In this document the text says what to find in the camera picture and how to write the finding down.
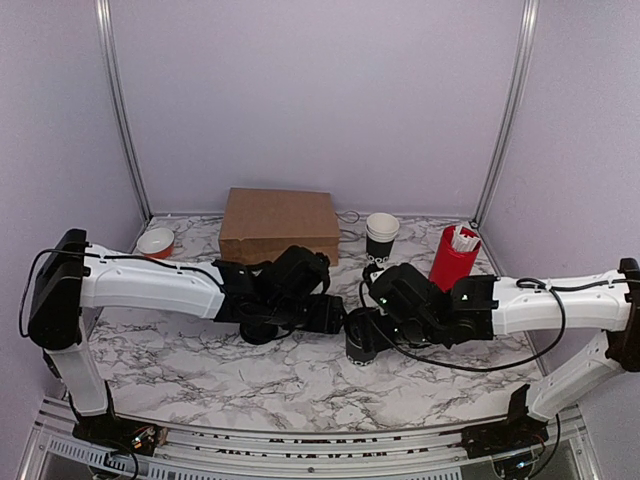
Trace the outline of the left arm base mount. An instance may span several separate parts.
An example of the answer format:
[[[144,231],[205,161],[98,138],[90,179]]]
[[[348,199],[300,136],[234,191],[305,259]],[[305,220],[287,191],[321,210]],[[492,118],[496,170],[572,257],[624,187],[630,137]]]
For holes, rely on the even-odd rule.
[[[75,416],[73,436],[121,452],[152,456],[156,448],[166,442],[167,428],[117,415],[108,384],[105,384],[105,390],[107,407],[99,415],[81,414],[75,408],[73,397],[69,396],[69,404]]]

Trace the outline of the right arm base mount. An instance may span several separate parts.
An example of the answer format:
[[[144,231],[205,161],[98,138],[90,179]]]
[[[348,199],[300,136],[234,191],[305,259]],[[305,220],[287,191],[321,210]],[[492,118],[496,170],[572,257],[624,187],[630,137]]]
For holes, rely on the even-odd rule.
[[[548,422],[529,415],[526,405],[529,389],[529,385],[524,385],[511,395],[505,419],[468,426],[461,431],[460,444],[469,459],[523,449],[549,439]]]

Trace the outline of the stack of black cup lids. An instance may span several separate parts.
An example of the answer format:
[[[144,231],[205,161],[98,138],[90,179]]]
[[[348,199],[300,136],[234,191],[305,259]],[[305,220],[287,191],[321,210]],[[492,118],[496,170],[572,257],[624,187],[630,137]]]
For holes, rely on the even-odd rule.
[[[280,331],[277,325],[241,323],[239,333],[241,338],[251,345],[264,345],[273,341]]]

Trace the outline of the single black paper cup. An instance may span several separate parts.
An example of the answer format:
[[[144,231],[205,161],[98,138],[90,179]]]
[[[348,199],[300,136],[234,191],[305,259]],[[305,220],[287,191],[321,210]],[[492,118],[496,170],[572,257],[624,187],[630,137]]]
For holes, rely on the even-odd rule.
[[[358,366],[371,364],[378,354],[373,336],[359,331],[346,332],[345,352],[349,361]]]

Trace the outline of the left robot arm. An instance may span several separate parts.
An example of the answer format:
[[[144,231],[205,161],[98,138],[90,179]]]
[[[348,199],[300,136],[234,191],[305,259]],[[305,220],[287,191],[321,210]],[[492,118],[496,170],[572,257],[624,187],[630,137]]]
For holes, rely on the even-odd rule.
[[[85,308],[167,311],[236,324],[242,339],[263,345],[294,331],[335,335],[346,317],[328,294],[326,255],[291,246],[276,260],[244,265],[221,259],[175,262],[112,251],[70,229],[29,269],[19,333],[42,349],[65,385],[78,425],[106,445],[125,438],[107,383],[81,325]]]

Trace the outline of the stack of black paper cups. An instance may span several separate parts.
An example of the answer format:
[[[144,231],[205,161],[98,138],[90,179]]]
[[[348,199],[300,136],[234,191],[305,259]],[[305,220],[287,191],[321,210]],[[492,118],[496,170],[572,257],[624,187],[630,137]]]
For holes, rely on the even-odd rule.
[[[366,219],[366,258],[370,263],[389,260],[400,229],[399,220],[388,213],[377,212]]]

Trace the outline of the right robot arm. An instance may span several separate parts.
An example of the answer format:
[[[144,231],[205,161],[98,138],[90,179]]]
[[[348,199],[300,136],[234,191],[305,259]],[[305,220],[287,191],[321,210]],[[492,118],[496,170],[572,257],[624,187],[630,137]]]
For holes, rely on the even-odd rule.
[[[507,417],[495,428],[496,440],[506,448],[519,446],[534,427],[546,425],[609,378],[639,370],[639,266],[632,258],[591,277],[473,275],[448,290],[408,263],[372,265],[363,273],[359,294],[375,303],[346,320],[346,355],[359,365],[387,349],[410,356],[427,345],[450,348],[523,331],[597,329],[579,353],[511,395]]]

